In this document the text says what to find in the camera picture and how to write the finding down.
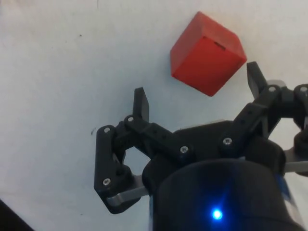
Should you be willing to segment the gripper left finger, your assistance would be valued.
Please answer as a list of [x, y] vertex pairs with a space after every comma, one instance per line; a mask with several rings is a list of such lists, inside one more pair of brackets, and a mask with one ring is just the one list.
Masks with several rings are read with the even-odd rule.
[[134, 90], [133, 110], [114, 127], [96, 133], [94, 189], [112, 214], [119, 214], [151, 191], [124, 164], [126, 150], [135, 147], [150, 159], [161, 156], [175, 166], [195, 159], [193, 147], [178, 135], [149, 121], [149, 103], [142, 87]]

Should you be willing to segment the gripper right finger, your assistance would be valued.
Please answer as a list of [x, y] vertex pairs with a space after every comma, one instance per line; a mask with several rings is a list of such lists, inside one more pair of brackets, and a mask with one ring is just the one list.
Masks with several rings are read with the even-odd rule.
[[[293, 90], [282, 82], [266, 81], [257, 62], [249, 62], [247, 81], [254, 101], [247, 104], [219, 141], [224, 158], [240, 158], [261, 162], [275, 172], [308, 174], [308, 86]], [[266, 147], [270, 134], [282, 118], [291, 118], [300, 132], [290, 150]]]

